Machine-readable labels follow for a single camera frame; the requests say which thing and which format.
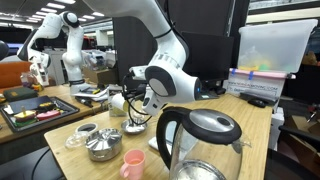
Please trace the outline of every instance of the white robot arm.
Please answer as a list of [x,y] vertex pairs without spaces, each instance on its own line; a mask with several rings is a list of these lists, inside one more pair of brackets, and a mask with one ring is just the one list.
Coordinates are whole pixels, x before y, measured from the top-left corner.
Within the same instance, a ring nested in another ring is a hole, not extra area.
[[39,29],[34,30],[30,34],[17,54],[20,59],[28,59],[32,63],[30,70],[41,85],[49,85],[47,73],[47,67],[50,64],[49,55],[36,51],[31,46],[38,38],[53,39],[58,37],[63,25],[69,28],[69,35],[67,52],[62,55],[62,60],[67,70],[71,95],[73,95],[90,87],[84,82],[80,69],[82,63],[83,29],[79,25],[78,18],[74,13],[63,12],[59,15],[48,13]]
[[91,9],[109,17],[133,16],[140,19],[157,40],[158,49],[148,66],[132,72],[148,82],[143,110],[155,116],[164,104],[196,100],[201,86],[196,77],[182,71],[187,46],[176,37],[156,0],[83,0]]

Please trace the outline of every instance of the electric kettle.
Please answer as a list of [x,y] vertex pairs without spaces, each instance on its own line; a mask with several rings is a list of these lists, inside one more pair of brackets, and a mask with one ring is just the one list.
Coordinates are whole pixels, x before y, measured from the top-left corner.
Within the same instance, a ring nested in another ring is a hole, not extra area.
[[[176,122],[171,154],[166,128]],[[164,109],[157,124],[157,143],[162,160],[170,169],[169,179],[238,179],[242,147],[239,124],[228,115],[210,109],[182,107]]]

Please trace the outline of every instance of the cabinet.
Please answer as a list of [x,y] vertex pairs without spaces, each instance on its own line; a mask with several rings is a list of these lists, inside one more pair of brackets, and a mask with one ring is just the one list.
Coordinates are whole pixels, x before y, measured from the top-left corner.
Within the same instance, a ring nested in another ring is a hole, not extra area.
[[51,64],[48,67],[48,75],[52,79],[55,80],[57,85],[64,84],[68,81],[68,76],[66,73],[66,70],[64,68],[62,55],[65,53],[66,50],[45,50],[43,53],[46,53],[49,55],[51,59]]

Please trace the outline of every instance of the wooden table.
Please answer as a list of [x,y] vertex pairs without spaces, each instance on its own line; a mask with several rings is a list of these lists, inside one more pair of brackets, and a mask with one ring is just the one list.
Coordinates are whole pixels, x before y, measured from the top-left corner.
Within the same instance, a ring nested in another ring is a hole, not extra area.
[[78,107],[80,111],[70,116],[63,117],[59,120],[50,121],[48,123],[39,125],[35,128],[31,128],[30,130],[25,130],[21,132],[13,132],[9,127],[10,125],[7,124],[5,119],[0,115],[0,124],[2,125],[2,129],[0,130],[0,144],[15,140],[21,137],[25,137],[26,135],[30,135],[30,134],[39,132],[41,130],[51,128],[56,125],[59,125],[74,119],[79,119],[88,115],[93,115],[95,112],[101,110],[99,103],[93,102],[94,108],[91,109],[77,102],[77,100],[75,100],[74,97],[70,96],[70,88],[68,85],[46,87],[44,91],[39,92],[39,96],[44,96],[44,95],[47,95],[49,97],[56,96],[62,99],[63,101]]
[[[271,114],[270,107],[261,109],[249,105],[246,101],[231,95],[223,95],[219,99],[204,100],[179,105],[190,109],[209,108],[226,113],[234,118],[243,132],[250,138],[252,148],[244,147],[244,156],[240,179],[259,180],[264,177],[268,148]],[[168,179],[168,169],[160,158],[159,152],[148,145],[148,140],[155,136],[157,117],[148,122],[145,132],[138,135],[123,134],[122,150],[111,160],[93,162],[89,159],[87,149],[82,146],[75,149],[64,147],[66,139],[75,129],[85,123],[97,123],[98,129],[116,128],[121,130],[125,117],[109,117],[108,112],[69,124],[49,131],[45,138],[67,179],[122,179],[119,169],[123,164],[123,155],[129,149],[138,148],[146,153],[146,164],[143,179]]]

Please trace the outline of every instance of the ceiling light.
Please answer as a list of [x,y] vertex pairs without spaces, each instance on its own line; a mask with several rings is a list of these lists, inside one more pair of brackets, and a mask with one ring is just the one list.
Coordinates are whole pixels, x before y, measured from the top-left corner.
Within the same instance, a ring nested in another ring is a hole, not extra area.
[[92,13],[92,15],[94,15],[94,16],[104,16],[102,13],[98,13],[98,12],[94,12],[94,13]]
[[32,17],[41,18],[41,19],[44,19],[44,18],[45,18],[44,16],[38,16],[38,15],[32,15]]
[[74,4],[76,2],[74,0],[55,0],[55,1],[65,3],[65,4]]
[[28,22],[34,22],[34,23],[37,23],[38,21],[35,21],[35,20],[31,20],[31,19],[27,19],[26,21]]
[[44,13],[44,12],[37,11],[36,14],[46,16],[48,13]]
[[29,17],[28,19],[34,20],[34,21],[41,21],[42,20],[42,19],[39,19],[39,18],[32,18],[32,17]]
[[78,18],[79,21],[87,21],[86,19],[83,18]]
[[86,19],[94,19],[95,18],[93,16],[88,16],[88,15],[84,15],[83,17],[86,18]]
[[64,8],[65,8],[65,6],[63,6],[63,5],[54,4],[54,3],[48,3],[47,6],[48,6],[48,7],[57,8],[57,9],[64,9]]
[[57,10],[55,10],[55,9],[49,9],[49,8],[41,8],[41,11],[51,12],[51,13],[56,13],[56,12],[57,12]]

